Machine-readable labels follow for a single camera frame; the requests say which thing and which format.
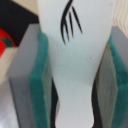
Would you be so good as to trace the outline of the gripper grey green-padded right finger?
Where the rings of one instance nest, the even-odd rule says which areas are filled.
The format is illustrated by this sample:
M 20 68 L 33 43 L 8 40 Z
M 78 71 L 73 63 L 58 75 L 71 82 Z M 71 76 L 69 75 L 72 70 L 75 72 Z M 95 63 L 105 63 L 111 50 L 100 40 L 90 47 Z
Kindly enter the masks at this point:
M 128 128 L 128 37 L 113 27 L 96 78 L 102 128 Z

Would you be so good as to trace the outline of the gripper grey green-padded left finger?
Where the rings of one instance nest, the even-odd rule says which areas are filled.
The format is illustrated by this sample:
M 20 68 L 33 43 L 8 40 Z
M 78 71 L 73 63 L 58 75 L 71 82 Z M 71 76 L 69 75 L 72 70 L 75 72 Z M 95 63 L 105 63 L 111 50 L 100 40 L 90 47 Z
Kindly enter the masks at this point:
M 52 76 L 47 37 L 31 24 L 7 71 L 20 128 L 50 128 Z

